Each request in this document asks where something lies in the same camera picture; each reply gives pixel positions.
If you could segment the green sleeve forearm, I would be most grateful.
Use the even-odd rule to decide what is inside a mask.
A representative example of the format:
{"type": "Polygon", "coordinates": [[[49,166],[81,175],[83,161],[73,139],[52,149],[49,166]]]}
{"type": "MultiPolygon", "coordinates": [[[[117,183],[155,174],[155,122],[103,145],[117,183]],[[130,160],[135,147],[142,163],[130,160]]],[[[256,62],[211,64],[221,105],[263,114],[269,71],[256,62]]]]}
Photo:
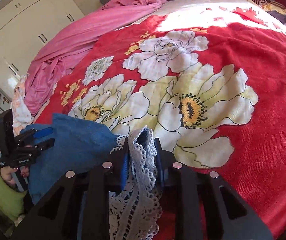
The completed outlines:
{"type": "Polygon", "coordinates": [[[24,212],[24,197],[27,191],[20,192],[10,187],[0,171],[0,217],[15,221],[24,212]]]}

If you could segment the left hand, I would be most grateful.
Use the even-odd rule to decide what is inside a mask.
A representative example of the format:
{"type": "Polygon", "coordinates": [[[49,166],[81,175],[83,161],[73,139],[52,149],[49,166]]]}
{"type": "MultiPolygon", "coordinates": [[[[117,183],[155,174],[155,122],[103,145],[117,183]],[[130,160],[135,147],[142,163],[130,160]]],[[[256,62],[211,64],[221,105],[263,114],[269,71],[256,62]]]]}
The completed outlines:
{"type": "Polygon", "coordinates": [[[18,170],[20,170],[20,173],[24,178],[27,178],[29,176],[29,167],[28,166],[23,166],[20,168],[11,168],[10,166],[6,166],[6,167],[3,167],[0,169],[1,178],[11,188],[16,187],[16,182],[15,182],[15,179],[13,178],[12,174],[17,172],[18,170]]]}

